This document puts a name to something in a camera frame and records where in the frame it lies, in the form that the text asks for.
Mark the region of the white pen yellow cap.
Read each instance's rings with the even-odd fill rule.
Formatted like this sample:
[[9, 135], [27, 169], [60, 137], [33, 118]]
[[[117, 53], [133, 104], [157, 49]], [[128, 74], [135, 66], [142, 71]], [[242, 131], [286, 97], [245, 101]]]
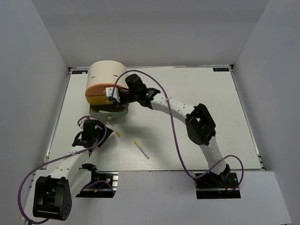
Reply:
[[120, 137], [120, 133], [110, 124], [106, 123], [106, 125], [118, 136]]
[[149, 159], [149, 155], [145, 152], [145, 150], [141, 147], [141, 145], [137, 142], [134, 141], [134, 144], [137, 146], [137, 148], [140, 150], [140, 152], [147, 158]]

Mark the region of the grey-green bottom drawer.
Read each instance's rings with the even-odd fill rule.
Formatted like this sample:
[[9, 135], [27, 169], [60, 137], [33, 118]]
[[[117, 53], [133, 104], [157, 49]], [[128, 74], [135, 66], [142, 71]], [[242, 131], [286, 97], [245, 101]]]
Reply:
[[[98, 113], [99, 110], [107, 111], [107, 113]], [[128, 114], [128, 107], [118, 107], [114, 105], [91, 105], [89, 114], [100, 120], [117, 120]]]

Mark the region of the orange top drawer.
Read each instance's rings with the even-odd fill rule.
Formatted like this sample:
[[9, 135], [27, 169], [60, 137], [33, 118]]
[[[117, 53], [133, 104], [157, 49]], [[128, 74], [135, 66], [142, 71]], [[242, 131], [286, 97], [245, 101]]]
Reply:
[[102, 96], [106, 88], [113, 87], [113, 83], [98, 83], [87, 86], [85, 96]]

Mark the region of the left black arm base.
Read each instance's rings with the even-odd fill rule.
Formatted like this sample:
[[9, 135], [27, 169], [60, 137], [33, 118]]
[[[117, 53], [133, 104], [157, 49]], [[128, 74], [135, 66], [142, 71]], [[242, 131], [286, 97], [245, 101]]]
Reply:
[[113, 198], [117, 190], [119, 172], [101, 172], [93, 164], [83, 164], [81, 170], [91, 172], [90, 182], [77, 198]]

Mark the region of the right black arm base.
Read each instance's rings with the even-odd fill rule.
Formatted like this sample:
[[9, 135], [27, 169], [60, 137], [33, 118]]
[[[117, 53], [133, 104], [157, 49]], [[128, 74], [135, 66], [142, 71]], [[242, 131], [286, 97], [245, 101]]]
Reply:
[[223, 183], [208, 173], [195, 180], [196, 197], [197, 199], [240, 199], [238, 183], [235, 172], [229, 173]]

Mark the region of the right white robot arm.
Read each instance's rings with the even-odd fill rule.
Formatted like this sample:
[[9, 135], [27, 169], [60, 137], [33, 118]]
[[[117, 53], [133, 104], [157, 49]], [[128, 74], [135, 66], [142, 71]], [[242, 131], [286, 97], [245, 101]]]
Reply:
[[216, 124], [207, 107], [171, 99], [162, 87], [158, 90], [146, 87], [137, 74], [129, 75], [125, 82], [127, 87], [114, 86], [109, 98], [114, 99], [117, 106], [138, 102], [143, 107], [170, 115], [171, 121], [181, 121], [186, 126], [188, 138], [202, 150], [212, 183], [217, 187], [224, 186], [229, 181], [231, 169], [218, 147]]

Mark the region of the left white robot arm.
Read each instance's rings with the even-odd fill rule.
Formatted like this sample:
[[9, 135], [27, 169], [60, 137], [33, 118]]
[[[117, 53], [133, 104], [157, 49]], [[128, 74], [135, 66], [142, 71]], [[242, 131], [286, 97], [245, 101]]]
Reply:
[[86, 119], [82, 130], [72, 143], [70, 156], [47, 176], [40, 176], [35, 184], [33, 216], [65, 221], [72, 209], [72, 200], [85, 187], [99, 182], [96, 166], [87, 163], [93, 151], [101, 147], [112, 130], [98, 120]]

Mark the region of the cream cylindrical drawer organizer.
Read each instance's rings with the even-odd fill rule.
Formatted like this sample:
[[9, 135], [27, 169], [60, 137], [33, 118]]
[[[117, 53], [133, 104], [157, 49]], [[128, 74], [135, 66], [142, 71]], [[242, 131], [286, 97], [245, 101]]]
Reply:
[[120, 62], [102, 60], [93, 63], [88, 72], [87, 88], [94, 85], [108, 85], [112, 87], [127, 68]]

